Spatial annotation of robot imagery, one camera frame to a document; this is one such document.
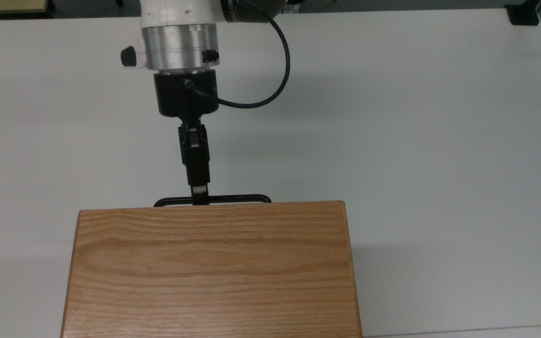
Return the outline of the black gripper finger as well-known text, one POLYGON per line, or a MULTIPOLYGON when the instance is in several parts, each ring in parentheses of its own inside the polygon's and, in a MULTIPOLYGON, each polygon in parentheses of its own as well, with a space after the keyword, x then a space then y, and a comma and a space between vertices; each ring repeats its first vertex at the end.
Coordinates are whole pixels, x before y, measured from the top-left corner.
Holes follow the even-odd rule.
POLYGON ((208 134, 203 124, 185 124, 185 167, 193 205, 209 205, 208 134))
POLYGON ((189 148, 189 132, 188 126, 186 124, 181 124, 178 127, 178 136, 180 144, 180 152, 182 156, 182 163, 184 166, 187 166, 187 150, 189 148))

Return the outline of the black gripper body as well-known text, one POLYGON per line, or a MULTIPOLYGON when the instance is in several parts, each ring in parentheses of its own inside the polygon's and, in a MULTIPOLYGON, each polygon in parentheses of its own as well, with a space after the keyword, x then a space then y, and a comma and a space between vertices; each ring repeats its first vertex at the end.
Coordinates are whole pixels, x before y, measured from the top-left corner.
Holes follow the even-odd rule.
POLYGON ((199 123, 204 114, 218 110, 218 104, 187 88, 185 81, 192 81, 198 90, 217 97, 216 71, 194 74, 154 74, 159 112, 165 117, 179 118, 182 123, 199 123))

